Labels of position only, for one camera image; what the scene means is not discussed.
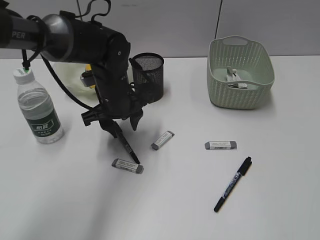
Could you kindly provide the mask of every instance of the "clear plastic container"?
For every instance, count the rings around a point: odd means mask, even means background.
[[[54,104],[46,89],[35,80],[32,70],[13,72],[18,84],[18,104],[36,140],[51,144],[64,135]]]

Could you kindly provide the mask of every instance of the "eraser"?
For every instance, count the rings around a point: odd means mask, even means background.
[[[144,171],[144,166],[136,164],[134,162],[125,161],[119,158],[113,161],[112,167],[115,167],[117,169],[123,169],[135,174],[142,174],[142,172]]]
[[[204,144],[207,150],[236,149],[235,141],[208,141]]]
[[[164,134],[162,134],[161,137],[157,141],[151,144],[151,147],[154,150],[158,150],[161,148],[166,142],[168,142],[175,134],[172,131],[166,131]]]

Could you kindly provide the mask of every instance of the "yellow object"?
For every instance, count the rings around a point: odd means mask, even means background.
[[[91,70],[90,64],[85,65],[85,71],[87,72],[87,71],[90,71],[90,70]]]
[[[90,64],[85,65],[84,70],[85,70],[86,72],[87,72],[87,71],[91,71],[92,69],[91,69]],[[96,85],[92,85],[92,86],[89,86],[89,88],[94,89],[95,86],[96,86]]]

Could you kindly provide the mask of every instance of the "black pen holder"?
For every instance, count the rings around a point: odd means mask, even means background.
[[[164,63],[162,56],[145,52],[129,59],[135,90],[147,102],[154,103],[164,95]]]

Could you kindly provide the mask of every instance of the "black marker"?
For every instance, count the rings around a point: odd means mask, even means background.
[[[232,181],[230,182],[229,186],[226,188],[224,194],[222,197],[220,197],[219,201],[217,202],[217,204],[214,207],[214,211],[217,213],[219,211],[219,209],[222,207],[222,205],[225,203],[227,197],[229,196],[229,194],[231,193],[232,189],[234,189],[235,185],[237,184],[237,182],[239,181],[239,179],[241,178],[241,176],[244,176],[246,174],[246,172],[248,171],[249,167],[251,166],[252,162],[251,162],[251,157],[247,157],[244,162],[242,163],[241,167],[239,168],[239,170],[236,172],[236,174],[234,175]]]

